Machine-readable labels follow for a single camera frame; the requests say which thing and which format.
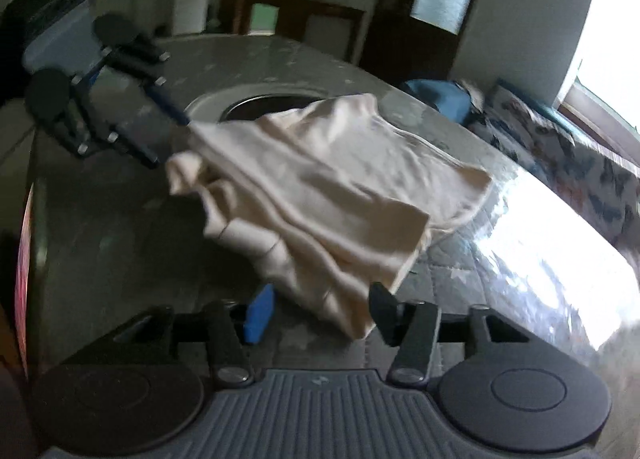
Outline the window with green frame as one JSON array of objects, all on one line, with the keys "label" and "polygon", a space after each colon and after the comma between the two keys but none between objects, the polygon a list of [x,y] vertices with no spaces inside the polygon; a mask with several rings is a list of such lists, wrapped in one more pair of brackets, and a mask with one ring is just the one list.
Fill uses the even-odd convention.
[{"label": "window with green frame", "polygon": [[572,86],[639,129],[639,0],[591,0],[559,97]]}]

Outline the cream beige garment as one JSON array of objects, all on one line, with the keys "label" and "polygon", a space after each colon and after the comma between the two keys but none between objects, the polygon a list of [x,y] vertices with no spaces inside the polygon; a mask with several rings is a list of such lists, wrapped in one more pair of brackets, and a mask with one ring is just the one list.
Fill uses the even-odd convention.
[{"label": "cream beige garment", "polygon": [[469,223],[491,176],[382,117],[371,94],[255,120],[193,120],[166,164],[204,235],[347,337],[373,328],[372,283],[396,291],[431,243]]}]

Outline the dark wooden door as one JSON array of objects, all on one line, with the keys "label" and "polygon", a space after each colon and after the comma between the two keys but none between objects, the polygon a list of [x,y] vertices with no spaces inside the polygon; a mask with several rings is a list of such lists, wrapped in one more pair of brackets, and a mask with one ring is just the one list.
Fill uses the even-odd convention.
[{"label": "dark wooden door", "polygon": [[474,0],[376,0],[358,66],[399,86],[445,80]]}]

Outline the smartphone with lit screen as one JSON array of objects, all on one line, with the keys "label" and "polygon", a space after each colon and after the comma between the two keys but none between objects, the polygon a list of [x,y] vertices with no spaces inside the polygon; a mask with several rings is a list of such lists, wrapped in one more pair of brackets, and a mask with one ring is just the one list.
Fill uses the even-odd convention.
[{"label": "smartphone with lit screen", "polygon": [[30,186],[25,201],[20,239],[18,239],[14,291],[16,338],[25,377],[28,377],[27,304],[30,277],[30,256],[32,255],[32,197],[34,197],[34,186]]}]

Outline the butterfly print pillow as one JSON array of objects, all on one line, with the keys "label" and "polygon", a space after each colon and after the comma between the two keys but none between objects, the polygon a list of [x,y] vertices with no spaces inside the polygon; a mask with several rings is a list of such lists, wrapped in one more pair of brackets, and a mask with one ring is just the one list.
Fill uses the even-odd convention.
[{"label": "butterfly print pillow", "polygon": [[496,86],[468,129],[548,186],[627,261],[639,264],[639,168]]}]

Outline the blue cushion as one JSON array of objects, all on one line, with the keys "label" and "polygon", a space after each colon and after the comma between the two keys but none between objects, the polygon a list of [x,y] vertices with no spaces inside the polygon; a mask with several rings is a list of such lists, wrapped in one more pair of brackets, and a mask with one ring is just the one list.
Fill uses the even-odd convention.
[{"label": "blue cushion", "polygon": [[465,123],[472,112],[470,93],[452,81],[413,79],[402,82],[400,89],[458,124]]}]

